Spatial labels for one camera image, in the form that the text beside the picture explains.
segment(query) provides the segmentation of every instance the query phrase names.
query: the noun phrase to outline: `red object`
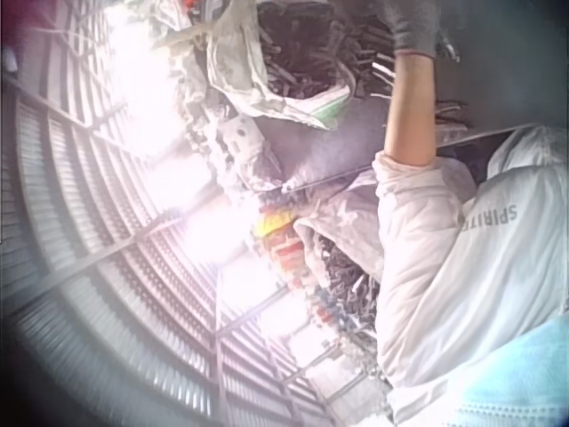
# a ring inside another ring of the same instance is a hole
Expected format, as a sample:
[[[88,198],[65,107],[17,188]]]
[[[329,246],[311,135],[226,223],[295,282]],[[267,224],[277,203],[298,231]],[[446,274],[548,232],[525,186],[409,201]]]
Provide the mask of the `red object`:
[[[194,5],[194,3],[196,2],[196,0],[182,0],[184,6],[186,6],[188,9],[190,7],[192,7]]]

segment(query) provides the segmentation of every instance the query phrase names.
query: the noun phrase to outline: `bright light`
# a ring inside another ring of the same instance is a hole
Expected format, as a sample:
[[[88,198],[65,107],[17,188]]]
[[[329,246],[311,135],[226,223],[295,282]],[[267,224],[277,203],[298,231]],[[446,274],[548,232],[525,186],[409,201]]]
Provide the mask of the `bright light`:
[[[226,266],[222,272],[222,298],[231,308],[246,311],[276,291],[276,278],[253,254]]]
[[[115,50],[113,74],[128,102],[129,145],[142,156],[153,157],[180,136],[185,123],[177,110],[177,80],[170,77],[169,51],[151,51],[148,23],[125,24],[129,15],[124,6],[108,12],[116,24],[110,35]]]
[[[161,210],[187,205],[212,179],[205,160],[198,155],[166,161],[148,175],[147,187]]]
[[[188,219],[185,249],[197,259],[225,262],[244,245],[246,230],[240,210],[218,199]]]
[[[315,367],[311,367],[306,371],[307,378],[316,378],[323,374],[324,372],[330,372],[332,369],[336,368],[336,362],[332,359],[324,359]]]
[[[288,294],[265,310],[260,322],[272,337],[285,336],[302,325],[307,319],[307,307],[304,299],[297,294]]]

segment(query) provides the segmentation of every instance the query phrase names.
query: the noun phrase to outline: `person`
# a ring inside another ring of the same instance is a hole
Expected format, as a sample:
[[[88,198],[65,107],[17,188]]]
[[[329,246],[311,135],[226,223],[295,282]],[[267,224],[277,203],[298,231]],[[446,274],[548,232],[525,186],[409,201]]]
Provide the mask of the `person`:
[[[566,131],[514,132],[466,201],[445,173],[451,159],[436,158],[437,1],[381,7],[396,78],[373,162],[385,252],[376,329],[395,421],[561,423],[569,409]]]

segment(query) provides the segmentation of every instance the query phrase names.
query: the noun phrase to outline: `yellow object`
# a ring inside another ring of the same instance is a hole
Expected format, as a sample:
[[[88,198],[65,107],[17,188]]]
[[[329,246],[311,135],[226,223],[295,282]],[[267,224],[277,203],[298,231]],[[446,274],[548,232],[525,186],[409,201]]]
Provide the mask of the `yellow object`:
[[[294,221],[292,211],[281,211],[278,213],[262,213],[255,225],[255,235],[264,238],[275,230],[284,227]]]

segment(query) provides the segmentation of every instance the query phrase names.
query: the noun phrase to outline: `blue fabric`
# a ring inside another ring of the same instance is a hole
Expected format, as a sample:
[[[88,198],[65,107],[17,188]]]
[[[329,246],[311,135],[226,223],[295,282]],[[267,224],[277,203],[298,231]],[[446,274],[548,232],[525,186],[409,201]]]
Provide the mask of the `blue fabric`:
[[[569,315],[506,344],[476,370],[448,426],[558,427],[569,417]]]

